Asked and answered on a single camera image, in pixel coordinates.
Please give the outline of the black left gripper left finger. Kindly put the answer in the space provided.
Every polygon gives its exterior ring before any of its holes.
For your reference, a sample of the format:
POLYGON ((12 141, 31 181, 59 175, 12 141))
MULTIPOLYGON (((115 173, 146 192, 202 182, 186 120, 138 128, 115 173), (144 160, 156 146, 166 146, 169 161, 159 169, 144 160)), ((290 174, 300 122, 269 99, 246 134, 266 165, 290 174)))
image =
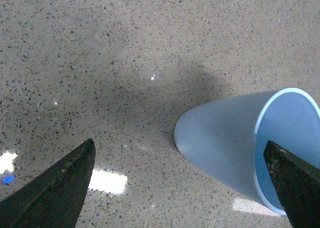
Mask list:
POLYGON ((74 228, 96 158, 87 139, 0 203, 2 228, 74 228))

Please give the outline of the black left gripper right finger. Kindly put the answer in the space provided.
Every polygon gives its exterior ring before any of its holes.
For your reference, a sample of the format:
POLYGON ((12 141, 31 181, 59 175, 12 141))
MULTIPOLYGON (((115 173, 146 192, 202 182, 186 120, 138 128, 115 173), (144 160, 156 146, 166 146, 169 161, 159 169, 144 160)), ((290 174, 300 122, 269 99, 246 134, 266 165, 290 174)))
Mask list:
POLYGON ((263 152, 272 184, 293 228, 320 226, 320 170, 269 140, 263 152))

